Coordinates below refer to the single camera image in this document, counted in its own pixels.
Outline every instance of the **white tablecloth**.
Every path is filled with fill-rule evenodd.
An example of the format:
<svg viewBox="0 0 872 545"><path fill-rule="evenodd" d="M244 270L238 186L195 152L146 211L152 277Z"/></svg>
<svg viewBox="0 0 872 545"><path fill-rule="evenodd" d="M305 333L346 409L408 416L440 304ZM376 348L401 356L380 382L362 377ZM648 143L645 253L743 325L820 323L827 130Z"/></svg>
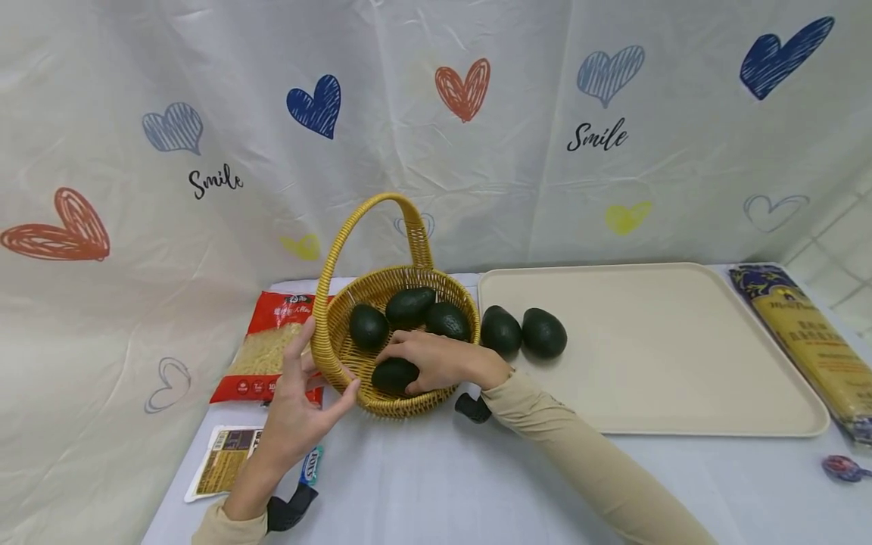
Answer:
<svg viewBox="0 0 872 545"><path fill-rule="evenodd" d="M455 277L477 296L478 275ZM335 279L331 293L350 280ZM314 293L316 286L317 281L297 281L273 289ZM825 313L872 362L872 350L835 315ZM326 392L325 402L335 396ZM265 410L250 404L209 408L144 544L190 543L213 500L186 504L182 498L212 428L260 425L265 419ZM834 453L847 453L872 467L872 457L848 450L835 425L815 439L612 439L725 545L872 542L872 480L845 485L821 471L821 459ZM277 494L288 499L298 475L299 467L288 474ZM477 426L461 417L453 411L453 399L406 422L376 420L359 409L353 411L324 439L316 488L321 495L300 524L269 535L267 543L619 543L531 445L493 419Z"/></svg>

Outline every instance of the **yellow package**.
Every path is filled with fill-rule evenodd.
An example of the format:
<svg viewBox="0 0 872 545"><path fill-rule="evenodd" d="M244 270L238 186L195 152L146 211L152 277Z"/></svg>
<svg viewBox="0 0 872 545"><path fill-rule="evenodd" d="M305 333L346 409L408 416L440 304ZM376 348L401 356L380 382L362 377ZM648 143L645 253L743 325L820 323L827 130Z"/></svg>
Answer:
<svg viewBox="0 0 872 545"><path fill-rule="evenodd" d="M741 265L733 284L851 438L872 446L872 370L780 267Z"/></svg>

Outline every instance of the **person's right hand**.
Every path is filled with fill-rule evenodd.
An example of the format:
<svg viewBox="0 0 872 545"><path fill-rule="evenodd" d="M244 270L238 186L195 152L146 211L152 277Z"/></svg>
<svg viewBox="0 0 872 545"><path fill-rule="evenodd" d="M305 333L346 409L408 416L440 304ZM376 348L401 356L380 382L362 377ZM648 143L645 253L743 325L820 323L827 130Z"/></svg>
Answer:
<svg viewBox="0 0 872 545"><path fill-rule="evenodd" d="M461 382L490 390L506 382L512 373L499 354L488 348L424 331L394 331L376 364L387 358L404 358L420 369L418 380L405 389L411 396Z"/></svg>

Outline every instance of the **beige sleeve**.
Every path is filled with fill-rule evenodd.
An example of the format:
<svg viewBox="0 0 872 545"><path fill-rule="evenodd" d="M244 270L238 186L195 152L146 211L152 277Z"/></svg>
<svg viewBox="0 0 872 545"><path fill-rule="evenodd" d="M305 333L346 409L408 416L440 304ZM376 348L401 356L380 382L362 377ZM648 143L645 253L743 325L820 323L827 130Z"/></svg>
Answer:
<svg viewBox="0 0 872 545"><path fill-rule="evenodd" d="M516 372L482 395L494 416L534 441L627 543L716 543L650 473L526 375Z"/></svg>
<svg viewBox="0 0 872 545"><path fill-rule="evenodd" d="M267 534L267 514L250 521L231 521L224 514L224 500L209 506L191 545L258 545Z"/></svg>

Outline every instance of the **heart drawing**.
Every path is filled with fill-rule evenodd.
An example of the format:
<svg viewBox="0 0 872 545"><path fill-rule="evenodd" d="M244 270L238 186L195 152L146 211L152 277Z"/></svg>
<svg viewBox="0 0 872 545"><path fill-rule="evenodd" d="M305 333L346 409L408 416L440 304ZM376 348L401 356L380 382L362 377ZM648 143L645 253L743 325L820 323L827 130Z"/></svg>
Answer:
<svg viewBox="0 0 872 545"><path fill-rule="evenodd" d="M614 57L603 51L590 53L578 69L578 90L600 99L603 108L642 68L645 49L641 45L624 47Z"/></svg>
<svg viewBox="0 0 872 545"><path fill-rule="evenodd" d="M55 210L63 227L25 223L6 229L0 244L17 254L50 261L103 261L109 256L109 234L81 193L60 187Z"/></svg>
<svg viewBox="0 0 872 545"><path fill-rule="evenodd" d="M288 236L282 236L279 240L286 250L303 261L317 261L321 257L321 244L314 233L304 236L299 242Z"/></svg>
<svg viewBox="0 0 872 545"><path fill-rule="evenodd" d="M776 85L811 57L834 24L833 17L821 17L807 24L783 46L774 34L757 38L742 61L739 79L757 100L765 99Z"/></svg>
<svg viewBox="0 0 872 545"><path fill-rule="evenodd" d="M145 114L142 116L142 130L159 152L187 149L196 155L200 154L203 121L200 114L184 102L167 106L163 115L154 112Z"/></svg>
<svg viewBox="0 0 872 545"><path fill-rule="evenodd" d="M170 408L191 389L191 371L176 358L161 359L158 363L158 377L163 386L146 400L146 414L155 414Z"/></svg>
<svg viewBox="0 0 872 545"><path fill-rule="evenodd" d="M436 69L436 91L445 106L464 123L472 121L485 101L490 83L490 62L480 58L469 67L466 81L454 69L440 66Z"/></svg>
<svg viewBox="0 0 872 545"><path fill-rule="evenodd" d="M333 140L333 129L342 104L342 92L336 77L330 74L322 76L315 85L314 97L303 89L291 89L287 103L290 117L297 123Z"/></svg>
<svg viewBox="0 0 872 545"><path fill-rule="evenodd" d="M605 211L605 224L616 235L626 236L642 225L651 211L651 201L642 201L630 208L615 205Z"/></svg>
<svg viewBox="0 0 872 545"><path fill-rule="evenodd" d="M760 231L772 233L790 221L809 202L811 199L805 195L790 195L774 204L766 195L751 195L745 199L745 217Z"/></svg>
<svg viewBox="0 0 872 545"><path fill-rule="evenodd" d="M425 212L421 215L421 219L424 220L424 229L427 232L427 238L432 237L433 231L436 229L436 220L433 219L433 215ZM403 218L394 218L393 228L397 229L397 232L402 236L405 236L405 220Z"/></svg>

